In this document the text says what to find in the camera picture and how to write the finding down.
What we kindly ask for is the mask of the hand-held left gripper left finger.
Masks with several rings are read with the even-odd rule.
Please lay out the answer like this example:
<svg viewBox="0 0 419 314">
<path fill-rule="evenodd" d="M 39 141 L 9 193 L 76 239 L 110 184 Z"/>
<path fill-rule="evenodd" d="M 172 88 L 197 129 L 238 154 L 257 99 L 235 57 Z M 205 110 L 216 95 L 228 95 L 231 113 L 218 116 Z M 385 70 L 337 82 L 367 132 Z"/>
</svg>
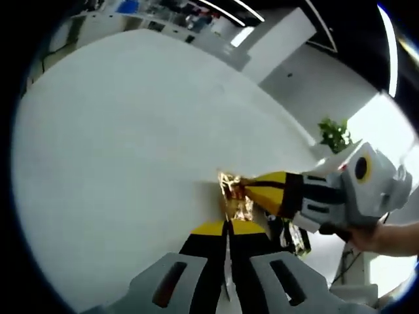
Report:
<svg viewBox="0 0 419 314">
<path fill-rule="evenodd" d="M 134 277 L 127 293 L 86 313 L 215 313 L 227 249 L 225 221 L 195 228 L 178 253 L 166 253 Z"/>
</svg>

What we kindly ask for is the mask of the person's right hand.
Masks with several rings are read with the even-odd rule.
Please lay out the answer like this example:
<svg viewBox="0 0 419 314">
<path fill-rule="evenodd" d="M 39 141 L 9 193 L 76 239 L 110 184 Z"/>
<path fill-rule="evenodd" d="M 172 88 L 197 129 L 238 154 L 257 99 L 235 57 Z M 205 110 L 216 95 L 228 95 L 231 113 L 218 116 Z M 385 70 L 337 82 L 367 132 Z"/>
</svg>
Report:
<svg viewBox="0 0 419 314">
<path fill-rule="evenodd" d="M 388 244 L 389 235 L 392 227 L 378 223 L 371 228 L 352 227 L 347 228 L 349 233 L 348 243 L 361 252 L 372 252 L 377 254 L 390 254 L 391 249 Z"/>
</svg>

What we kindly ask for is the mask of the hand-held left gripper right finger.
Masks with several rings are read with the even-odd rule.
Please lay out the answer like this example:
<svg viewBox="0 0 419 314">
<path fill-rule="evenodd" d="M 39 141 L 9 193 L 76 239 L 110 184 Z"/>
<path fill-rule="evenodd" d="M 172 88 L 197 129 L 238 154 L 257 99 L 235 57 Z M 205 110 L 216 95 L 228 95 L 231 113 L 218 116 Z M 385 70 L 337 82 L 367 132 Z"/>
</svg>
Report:
<svg viewBox="0 0 419 314">
<path fill-rule="evenodd" d="M 276 251 L 263 228 L 229 223 L 232 276 L 243 313 L 359 313 L 332 294 L 323 276 L 295 255 Z"/>
</svg>

